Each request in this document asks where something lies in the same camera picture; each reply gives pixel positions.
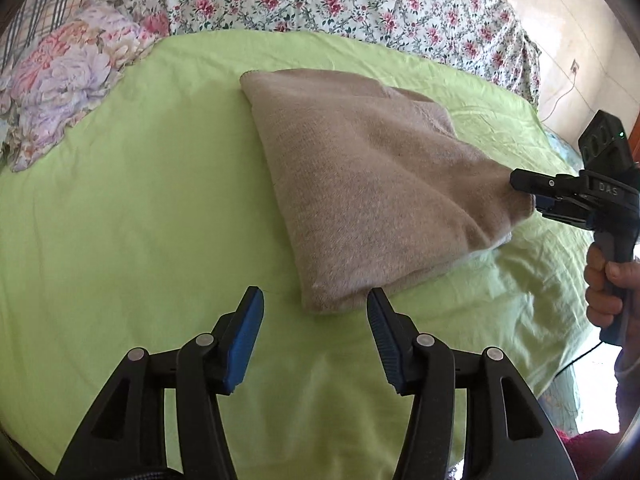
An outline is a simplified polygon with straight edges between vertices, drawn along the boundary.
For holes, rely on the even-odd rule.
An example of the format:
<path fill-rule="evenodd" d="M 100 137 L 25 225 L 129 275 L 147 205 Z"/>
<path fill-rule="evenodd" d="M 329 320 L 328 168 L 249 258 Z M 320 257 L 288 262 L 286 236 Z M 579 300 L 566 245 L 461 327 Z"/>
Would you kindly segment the right hand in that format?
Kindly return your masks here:
<path fill-rule="evenodd" d="M 584 278 L 587 283 L 587 318 L 591 324 L 607 328 L 623 310 L 639 315 L 638 259 L 623 263 L 608 261 L 602 250 L 592 244 L 587 252 Z M 634 294 L 632 307 L 623 306 L 623 300 L 614 294 L 615 287 Z"/>

